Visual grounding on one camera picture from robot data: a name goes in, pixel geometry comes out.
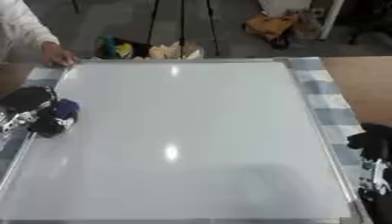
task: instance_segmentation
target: white object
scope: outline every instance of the white object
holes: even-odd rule
[[[259,0],[269,17],[281,17],[287,10],[307,9],[312,0]]]
[[[328,39],[328,36],[335,24],[336,18],[338,17],[341,7],[345,0],[334,0],[328,15],[326,16],[323,31],[321,32],[320,39]]]
[[[35,139],[1,220],[349,216],[328,150],[282,63],[87,63],[58,87],[70,133]]]
[[[0,61],[15,44],[40,51],[45,41],[59,43],[22,0],[0,0]]]

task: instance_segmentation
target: chair leg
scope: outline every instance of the chair leg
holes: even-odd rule
[[[81,14],[81,8],[79,7],[77,0],[72,0],[72,5],[75,10],[75,13]]]

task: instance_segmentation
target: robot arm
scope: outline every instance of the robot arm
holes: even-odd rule
[[[58,99],[50,87],[23,87],[0,100],[0,134],[27,127],[43,137],[53,137],[76,122],[79,105]]]

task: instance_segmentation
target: tripod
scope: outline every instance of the tripod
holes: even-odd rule
[[[158,9],[160,5],[160,0],[155,0],[154,9],[151,13],[151,21],[150,21],[150,29],[148,33],[147,43],[151,44],[152,38],[152,31],[154,29],[155,20],[157,19]],[[206,9],[208,12],[209,22],[211,25],[211,33],[213,34],[213,43],[215,46],[215,56],[220,56],[220,50],[218,45],[218,39],[216,38],[216,30],[215,30],[215,22],[214,22],[214,9],[211,5],[211,0],[206,0]],[[179,37],[179,45],[180,45],[180,58],[183,59],[184,57],[184,45],[186,42],[186,35],[185,35],[185,19],[186,14],[186,6],[185,0],[181,0],[181,15],[180,15],[180,37]]]

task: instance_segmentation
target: wooden table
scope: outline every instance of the wooden table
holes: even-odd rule
[[[392,126],[392,57],[324,58],[360,122]],[[23,84],[32,64],[0,65],[0,97]]]

